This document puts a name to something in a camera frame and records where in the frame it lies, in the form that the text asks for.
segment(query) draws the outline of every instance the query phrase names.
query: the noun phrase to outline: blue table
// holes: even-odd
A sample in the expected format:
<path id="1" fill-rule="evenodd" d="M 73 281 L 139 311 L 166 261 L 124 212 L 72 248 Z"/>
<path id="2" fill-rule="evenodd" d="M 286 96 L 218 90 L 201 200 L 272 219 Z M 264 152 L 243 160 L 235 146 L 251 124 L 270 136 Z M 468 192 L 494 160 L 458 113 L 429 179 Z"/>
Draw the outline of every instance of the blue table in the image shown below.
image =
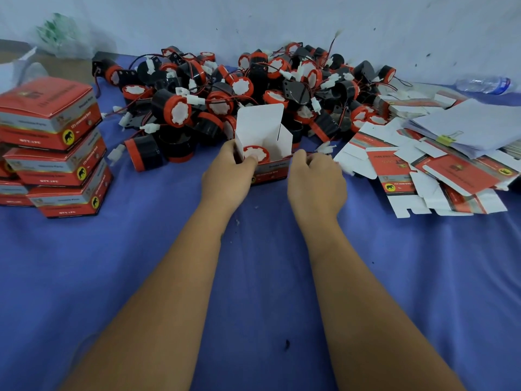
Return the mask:
<path id="1" fill-rule="evenodd" d="M 102 111 L 124 104 L 116 88 L 102 90 Z M 101 124 L 109 149 L 131 134 L 118 119 Z M 144 173 L 125 155 L 96 217 L 0 208 L 0 389 L 56 388 L 173 243 L 217 151 L 199 147 L 187 163 Z M 518 388 L 520 196 L 499 193 L 508 213 L 396 219 L 379 184 L 347 181 L 342 229 L 468 390 Z M 335 389 L 286 188 L 253 187 L 226 229 L 194 391 Z"/>

